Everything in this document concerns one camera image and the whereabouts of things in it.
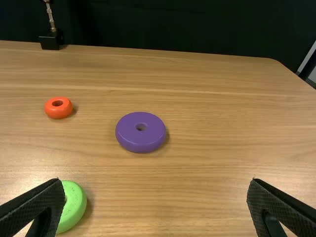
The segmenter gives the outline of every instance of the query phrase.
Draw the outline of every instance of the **wood grain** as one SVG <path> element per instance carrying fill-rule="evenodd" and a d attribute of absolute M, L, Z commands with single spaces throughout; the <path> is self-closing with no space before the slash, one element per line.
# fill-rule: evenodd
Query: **wood grain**
<path fill-rule="evenodd" d="M 9 41 L 0 54 L 0 203 L 78 182 L 87 211 L 60 236 L 254 237 L 253 177 L 316 206 L 316 91 L 275 60 Z M 77 112 L 48 119 L 53 96 Z M 133 111 L 165 122 L 161 149 L 118 145 Z"/>

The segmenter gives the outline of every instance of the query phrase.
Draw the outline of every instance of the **purple disc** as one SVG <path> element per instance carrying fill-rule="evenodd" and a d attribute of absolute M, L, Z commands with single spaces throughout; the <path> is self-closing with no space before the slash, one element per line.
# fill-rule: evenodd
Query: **purple disc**
<path fill-rule="evenodd" d="M 125 149 L 148 153 L 157 150 L 163 144 L 166 127 L 156 115 L 133 112 L 118 121 L 115 135 Z"/>

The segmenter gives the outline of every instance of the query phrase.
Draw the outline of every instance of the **center hole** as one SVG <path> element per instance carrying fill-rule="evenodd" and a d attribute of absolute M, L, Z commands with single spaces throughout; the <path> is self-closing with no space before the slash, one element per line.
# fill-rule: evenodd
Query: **center hole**
<path fill-rule="evenodd" d="M 56 100 L 53 102 L 53 106 L 61 106 L 64 102 L 62 100 Z"/>
<path fill-rule="evenodd" d="M 136 125 L 136 129 L 138 131 L 144 131 L 144 130 L 146 130 L 146 125 L 144 125 L 143 123 L 139 123 Z"/>

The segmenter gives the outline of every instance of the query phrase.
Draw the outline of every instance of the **metal rod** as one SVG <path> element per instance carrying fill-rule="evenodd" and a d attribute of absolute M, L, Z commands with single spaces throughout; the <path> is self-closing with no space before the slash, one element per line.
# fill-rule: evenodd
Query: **metal rod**
<path fill-rule="evenodd" d="M 49 23 L 50 23 L 50 30 L 52 32 L 55 32 L 56 31 L 55 22 L 54 22 L 51 8 L 50 8 L 50 4 L 48 2 L 46 3 L 46 7 L 47 7 L 47 13 L 48 13 L 48 18 L 49 18 Z"/>

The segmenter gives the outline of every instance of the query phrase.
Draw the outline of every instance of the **black base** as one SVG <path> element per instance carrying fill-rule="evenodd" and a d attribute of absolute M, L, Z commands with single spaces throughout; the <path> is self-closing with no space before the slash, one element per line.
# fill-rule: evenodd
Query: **black base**
<path fill-rule="evenodd" d="M 42 49 L 59 50 L 59 46 L 63 44 L 63 34 L 60 30 L 48 32 L 46 36 L 39 36 Z"/>

